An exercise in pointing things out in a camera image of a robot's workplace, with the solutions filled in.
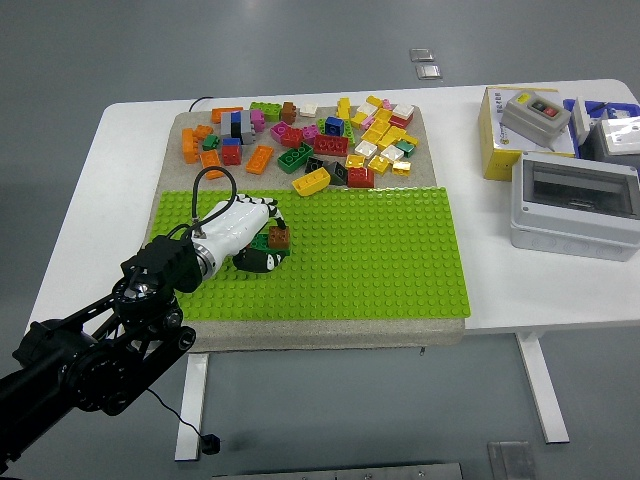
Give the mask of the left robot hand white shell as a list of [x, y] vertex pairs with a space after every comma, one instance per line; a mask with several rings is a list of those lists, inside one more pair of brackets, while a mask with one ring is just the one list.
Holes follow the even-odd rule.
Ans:
[[269, 273], [284, 260], [282, 250], [270, 253], [250, 247], [269, 220], [274, 220], [283, 233], [287, 232], [275, 199], [237, 194], [231, 203], [219, 202], [208, 220], [191, 234], [204, 279], [214, 276], [227, 257], [232, 258], [236, 269], [250, 273]]

